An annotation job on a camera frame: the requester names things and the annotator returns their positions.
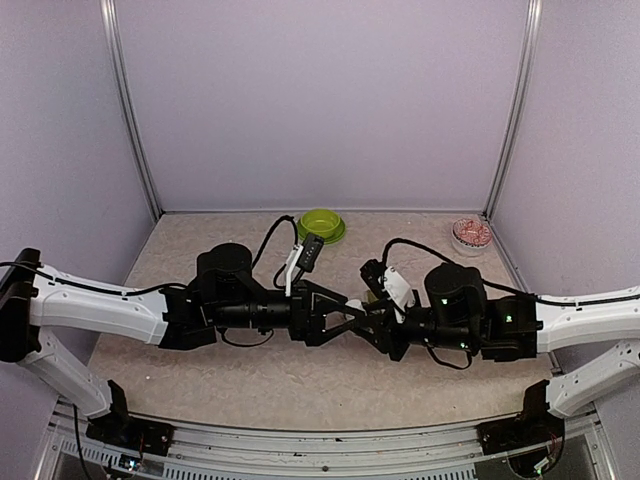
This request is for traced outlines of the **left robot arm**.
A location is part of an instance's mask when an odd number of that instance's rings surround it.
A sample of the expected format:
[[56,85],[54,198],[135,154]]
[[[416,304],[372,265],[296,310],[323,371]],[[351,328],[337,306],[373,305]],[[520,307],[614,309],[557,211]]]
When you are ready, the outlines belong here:
[[30,370],[72,401],[121,445],[140,434],[123,390],[92,374],[52,333],[68,327],[187,351],[215,343],[224,329],[268,333],[285,329],[294,341],[320,346],[354,329],[362,310],[341,294],[308,281],[282,290],[263,287],[252,274],[252,254],[224,243],[196,260],[186,286],[135,290],[60,272],[24,249],[5,263],[1,280],[1,359]]

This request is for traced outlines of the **green weekly pill organizer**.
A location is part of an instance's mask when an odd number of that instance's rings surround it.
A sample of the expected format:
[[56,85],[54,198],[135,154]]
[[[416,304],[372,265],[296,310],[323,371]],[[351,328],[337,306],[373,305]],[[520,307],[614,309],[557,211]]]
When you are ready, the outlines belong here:
[[367,290],[365,292],[365,298],[367,303],[373,303],[375,301],[378,301],[378,297],[370,290]]

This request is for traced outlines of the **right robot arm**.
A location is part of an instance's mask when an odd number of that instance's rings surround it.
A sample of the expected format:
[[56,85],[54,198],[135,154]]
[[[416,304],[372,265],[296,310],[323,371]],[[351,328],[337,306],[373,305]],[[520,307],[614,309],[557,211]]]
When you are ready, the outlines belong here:
[[636,287],[577,297],[537,296],[511,291],[491,300],[488,282],[475,267],[443,263],[424,279],[429,304],[392,267],[373,261],[361,270],[377,300],[348,306],[365,314],[367,340],[397,360],[411,344],[428,350],[458,350],[468,357],[511,362],[577,345],[613,342],[613,347],[581,367],[529,387],[523,413],[511,433],[535,442],[551,424],[568,418],[639,373],[639,290]]

